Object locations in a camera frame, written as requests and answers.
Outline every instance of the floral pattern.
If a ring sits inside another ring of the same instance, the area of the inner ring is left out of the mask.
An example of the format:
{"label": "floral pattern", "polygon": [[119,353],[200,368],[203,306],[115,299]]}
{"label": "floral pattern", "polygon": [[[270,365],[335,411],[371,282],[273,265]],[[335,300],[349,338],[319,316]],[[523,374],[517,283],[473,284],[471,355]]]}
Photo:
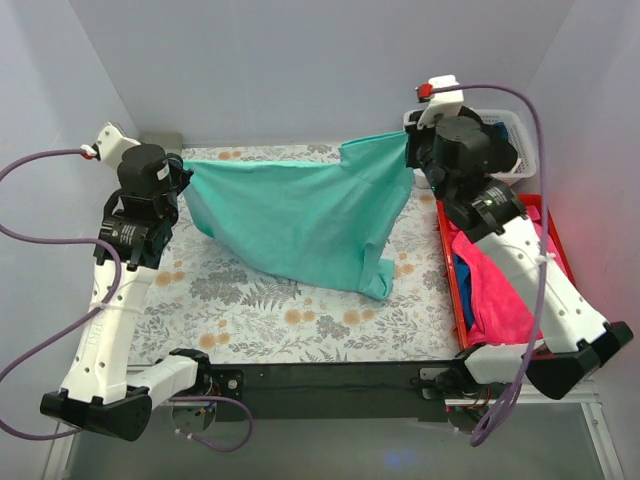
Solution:
{"label": "floral pattern", "polygon": [[[336,145],[192,148],[211,161],[337,163]],[[437,215],[414,188],[383,257],[394,259],[391,295],[376,301],[276,278],[245,265],[201,234],[186,202],[138,318],[130,364],[152,364],[177,347],[217,363],[397,361],[451,358],[457,351]]]}

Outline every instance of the red cloth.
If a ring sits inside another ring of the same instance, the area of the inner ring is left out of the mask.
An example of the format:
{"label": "red cloth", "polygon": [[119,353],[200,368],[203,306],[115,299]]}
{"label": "red cloth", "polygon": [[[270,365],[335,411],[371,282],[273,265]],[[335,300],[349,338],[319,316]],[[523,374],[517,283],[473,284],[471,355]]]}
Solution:
{"label": "red cloth", "polygon": [[[540,236],[540,212],[527,207],[527,214]],[[475,322],[468,333],[469,343],[486,342],[490,345],[527,343],[533,328],[533,315],[520,299],[502,272],[489,257],[482,253],[467,237],[457,232],[452,244],[453,252],[469,265],[471,270],[471,308]],[[549,238],[549,251],[565,272],[555,244]]]}

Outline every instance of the teal cloth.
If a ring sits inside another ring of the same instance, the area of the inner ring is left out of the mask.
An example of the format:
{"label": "teal cloth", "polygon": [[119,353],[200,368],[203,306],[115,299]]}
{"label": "teal cloth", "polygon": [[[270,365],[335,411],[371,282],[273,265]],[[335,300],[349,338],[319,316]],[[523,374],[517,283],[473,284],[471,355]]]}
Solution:
{"label": "teal cloth", "polygon": [[413,181],[406,140],[347,142],[338,164],[185,160],[184,196],[196,227],[253,268],[384,299],[395,269],[380,256]]}

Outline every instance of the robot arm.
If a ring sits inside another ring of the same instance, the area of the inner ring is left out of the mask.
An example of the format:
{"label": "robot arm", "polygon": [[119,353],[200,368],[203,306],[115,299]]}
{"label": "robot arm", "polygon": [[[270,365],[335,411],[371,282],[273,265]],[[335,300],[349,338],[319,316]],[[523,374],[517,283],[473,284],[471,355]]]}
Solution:
{"label": "robot arm", "polygon": [[[624,322],[610,324],[575,289],[552,258],[540,258],[539,238],[526,209],[511,189],[490,176],[508,172],[517,152],[497,129],[486,125],[456,97],[431,85],[457,85],[455,77],[429,80],[417,89],[423,110],[404,117],[409,134],[407,166],[422,170],[449,219],[489,256],[522,298],[535,309],[539,263],[547,262],[541,330],[544,342],[527,369],[529,381],[543,394],[559,399],[603,366],[633,338]],[[463,385],[510,382],[526,345],[472,347],[459,356],[457,372],[442,381]]]}
{"label": "robot arm", "polygon": [[[60,390],[43,396],[40,411],[85,430],[132,441],[159,404],[178,392],[206,394],[211,388],[208,356],[197,350],[175,350],[127,378],[137,314],[178,220],[177,196],[192,172],[182,168],[180,157],[165,154],[157,145],[141,145],[111,124],[91,148],[117,169],[121,188],[105,205],[99,237],[117,250],[123,275],[111,302],[101,305],[115,264],[97,247],[90,309],[101,306],[102,311],[85,326]],[[119,202],[122,208],[116,209]]]}

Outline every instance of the gray wall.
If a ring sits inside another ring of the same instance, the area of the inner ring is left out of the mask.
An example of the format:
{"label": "gray wall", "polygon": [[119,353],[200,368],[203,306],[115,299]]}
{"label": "gray wall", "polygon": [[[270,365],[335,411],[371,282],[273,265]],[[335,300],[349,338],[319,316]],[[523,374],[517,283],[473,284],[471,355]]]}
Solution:
{"label": "gray wall", "polygon": [[[90,143],[107,120],[135,129],[67,0],[0,0],[0,166],[20,156]],[[110,170],[80,157],[42,160],[0,188],[0,222],[24,233],[95,236],[115,188]],[[86,312],[89,247],[41,247],[0,236],[0,366]],[[30,433],[52,433],[38,412],[56,390],[78,336],[14,371],[0,386],[0,415]],[[0,477],[40,478],[50,442],[0,432]]]}
{"label": "gray wall", "polygon": [[[610,321],[640,335],[640,5],[580,0],[529,93],[549,150],[551,211],[581,291]],[[598,374],[627,478],[638,478],[640,348]]]}
{"label": "gray wall", "polygon": [[209,145],[396,130],[436,75],[524,89],[573,3],[70,1],[136,125]]}

